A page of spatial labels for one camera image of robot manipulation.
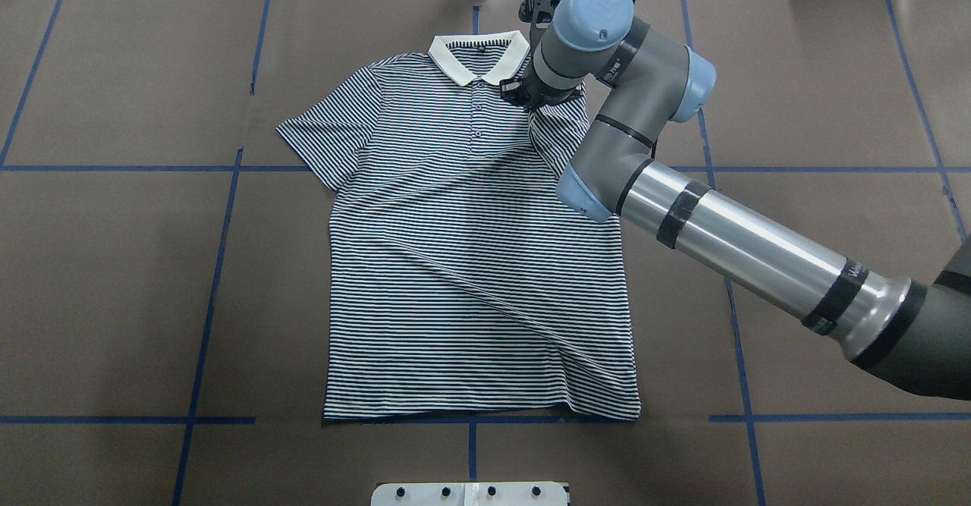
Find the blue tape line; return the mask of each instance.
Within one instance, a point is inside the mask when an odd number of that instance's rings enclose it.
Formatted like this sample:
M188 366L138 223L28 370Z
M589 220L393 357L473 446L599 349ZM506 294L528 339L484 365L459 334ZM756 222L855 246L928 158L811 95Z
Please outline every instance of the blue tape line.
M30 67L30 74L27 75L27 83L24 84L24 91L20 94L20 101L17 102L17 111L14 112L14 118L10 122L10 129L7 130L7 139L4 140L3 149L0 149L0 166L3 166L4 162L7 161L7 153L10 152L10 145L14 142L14 133L17 133L17 123L20 123L20 115L24 112L24 105L27 104L27 95L30 94L30 88L34 85L34 75L37 74L37 68L41 66L41 58L44 57L44 50L48 47L48 41L51 39L51 32L55 28L55 20L58 19L58 12L63 2L64 0L57 0L55 2L55 9L51 11L48 29L44 31L41 46L37 49L37 55L34 56L34 64Z
M479 468L476 465L476 423L469 423L469 481L479 481Z
M684 19L684 37L687 45L694 49L694 39L691 36L691 19L687 0L680 0L680 11ZM717 188L715 184L715 164L712 160L711 143L708 137L708 123L705 121L705 111L698 111L698 127L701 130L701 139L704 140L705 168L708 175L708 185ZM745 353L742 348L742 334L738 324L738 309L735 305L735 291L731 281L724 279L725 290L728 292L728 305L731 307L731 326L735 335L735 363L738 367L739 388L742 391L742 406L745 409L745 427L749 437L749 457L752 461L753 478L756 484L756 498L759 506L765 506L765 488L762 482L762 462L759 460L759 440L756 439L756 424L752 417L752 399L749 397L749 378L745 369Z
M937 167L698 167L673 166L680 173L816 173L816 174L939 174ZM11 173L231 173L228 165L4 165L0 171ZM944 167L950 174L971 173L971 167ZM240 173L309 173L306 165L242 165Z
M753 415L755 423L923 422L923 420L971 420L971 413L782 413ZM709 423L745 423L742 415L713 415Z
M0 416L0 424L185 424L186 416ZM196 424L256 424L255 416L206 416Z
M188 405L188 418L185 422L183 448L179 458L179 472L176 475L176 488L172 496L173 506L181 502L181 490L185 482L185 468L188 466L188 454L192 445L192 429L195 426L195 413L199 406L199 391L202 388L202 376L206 368L206 354L209 349L209 333L212 330L212 317L215 315L215 295L219 289L219 279L222 277L222 260L226 254L226 236L229 232L229 220L233 215L233 204L236 201L236 186L240 180L240 164L243 161L242 147L236 152L236 163L233 164L233 178L229 184L229 196L226 199L226 212L222 216L222 233L219 235L219 249L215 255L215 271L212 272L212 286L209 288L209 304L206 306L206 323L202 329L202 343L199 346L199 359L195 365L195 379L192 382L192 398Z
M724 280L728 291L728 305L731 307L731 327L735 334L735 363L738 365L738 382L742 389L742 407L745 410L745 427L749 435L749 455L752 457L752 472L756 478L756 496L759 506L765 506L765 488L762 484L762 462L759 460L759 440L756 439L756 421L752 415L752 398L749 396L749 376L745 369L745 353L742 348L742 332L738 324L738 306L735 305L735 290L728 278Z
M253 426L255 416L198 416L194 424L222 424L223 426Z
M904 64L904 73L907 74L907 82L910 84L913 101L916 102L916 109L920 114L920 122L927 135L927 142L930 143L930 151L934 154L934 162L941 174L941 181L944 182L944 191L947 191L947 202L951 205L951 214L954 215L954 222L957 223L957 232L960 233L961 240L966 240L967 230L964 229L964 220L961 219L961 212L954 201L954 191L951 190L951 182L947 179L947 172L944 170L944 160L941 158L940 150L937 147L937 140L934 139L934 132L930 128L930 121L927 119L927 111L923 106L923 99L920 98L920 91L916 88L916 81L913 79L913 72L910 67L910 60L907 57L907 50L904 49L904 42L900 37L900 29L897 26L897 15L894 13L894 1L884 0L887 4L887 12L891 16L891 28L894 29L894 40L897 43L897 52L900 53L900 60Z
M712 167L718 173L937 174L936 167Z
M263 19L259 22L259 36L256 38L256 54L253 56L253 77L250 78L250 94L256 94L256 74L259 71L259 57L263 53L263 36L266 35L266 18L270 15L270 0L263 0Z
M0 171L27 173L231 173L236 167L225 165L5 165ZM249 165L240 166L242 173L309 173L306 165Z
M185 424L184 416L0 416L0 424Z

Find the silver metal tube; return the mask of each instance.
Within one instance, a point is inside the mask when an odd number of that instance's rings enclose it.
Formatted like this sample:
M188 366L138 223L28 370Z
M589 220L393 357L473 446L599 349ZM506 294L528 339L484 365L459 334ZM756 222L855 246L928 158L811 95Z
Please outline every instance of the silver metal tube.
M622 215L656 235L689 182L653 162L631 185ZM697 202L675 247L798 319L814 312L847 264L839 253L713 190ZM867 275L829 333L848 360L880 335L909 287L908 278Z

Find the shirt collar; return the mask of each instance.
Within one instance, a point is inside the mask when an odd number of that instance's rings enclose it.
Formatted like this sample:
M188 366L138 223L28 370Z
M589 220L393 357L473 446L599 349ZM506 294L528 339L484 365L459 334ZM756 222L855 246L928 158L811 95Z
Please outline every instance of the shirt collar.
M492 67L492 70L488 74L483 75L481 80L490 85L498 86L500 81L513 77L520 70L520 64L523 63L523 58L526 56L527 51L529 51L529 43L519 30L503 33L485 33L485 35L481 36L435 36L431 42L431 47L428 49L428 56L431 57L431 60L448 77L451 77L452 81L465 87L465 85L468 85L472 81L478 80L479 77L471 73L468 68L465 68L464 64L455 58L454 54L451 54L451 50L448 49L448 44L458 42L482 43L490 42L490 40L494 42L497 39L509 40L509 46L506 47L506 52L503 53L499 62Z

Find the polo shirt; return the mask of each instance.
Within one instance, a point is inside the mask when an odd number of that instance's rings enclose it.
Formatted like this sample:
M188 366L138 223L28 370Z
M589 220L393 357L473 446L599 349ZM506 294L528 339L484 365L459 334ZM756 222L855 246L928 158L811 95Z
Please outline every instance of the polo shirt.
M278 126L337 193L325 419L639 416L620 224L555 195L585 102L525 112L499 96L528 47L437 36Z

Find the robotic arm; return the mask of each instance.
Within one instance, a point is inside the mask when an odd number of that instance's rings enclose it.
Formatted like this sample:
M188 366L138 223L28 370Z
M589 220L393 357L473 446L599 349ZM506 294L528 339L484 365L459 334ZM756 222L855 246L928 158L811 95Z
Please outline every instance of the robotic arm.
M660 130L698 112L715 68L635 18L631 0L548 2L551 28L503 98L559 104L587 74L611 87L559 181L563 202L596 222L622 215L904 391L971 400L971 244L930 286L884 278L658 163L649 153Z

